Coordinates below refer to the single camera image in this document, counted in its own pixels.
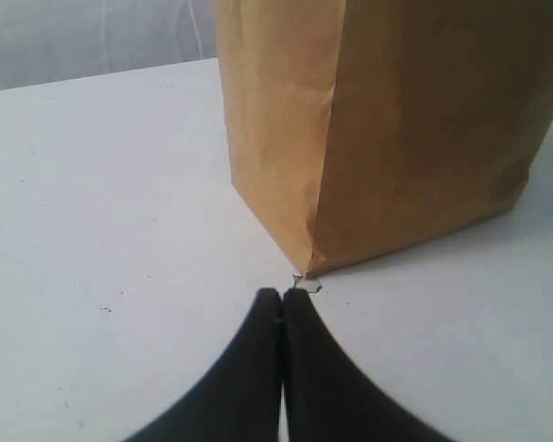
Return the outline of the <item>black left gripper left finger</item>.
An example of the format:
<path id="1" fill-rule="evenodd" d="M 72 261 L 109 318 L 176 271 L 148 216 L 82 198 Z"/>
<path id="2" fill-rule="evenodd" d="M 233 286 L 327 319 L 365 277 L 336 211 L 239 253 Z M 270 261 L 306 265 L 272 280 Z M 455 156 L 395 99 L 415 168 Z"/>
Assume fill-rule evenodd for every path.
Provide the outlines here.
<path id="1" fill-rule="evenodd" d="M 274 288 L 257 291 L 229 345 L 203 377 L 130 441 L 277 441 L 283 316 Z"/>

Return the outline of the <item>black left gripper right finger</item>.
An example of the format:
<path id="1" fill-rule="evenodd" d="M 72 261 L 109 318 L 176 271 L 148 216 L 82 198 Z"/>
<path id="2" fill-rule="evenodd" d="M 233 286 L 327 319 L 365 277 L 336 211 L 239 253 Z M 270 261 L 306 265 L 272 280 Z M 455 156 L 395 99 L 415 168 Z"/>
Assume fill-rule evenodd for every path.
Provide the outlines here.
<path id="1" fill-rule="evenodd" d="M 283 296 L 285 402 L 290 441 L 445 441 L 350 360 L 307 291 Z"/>

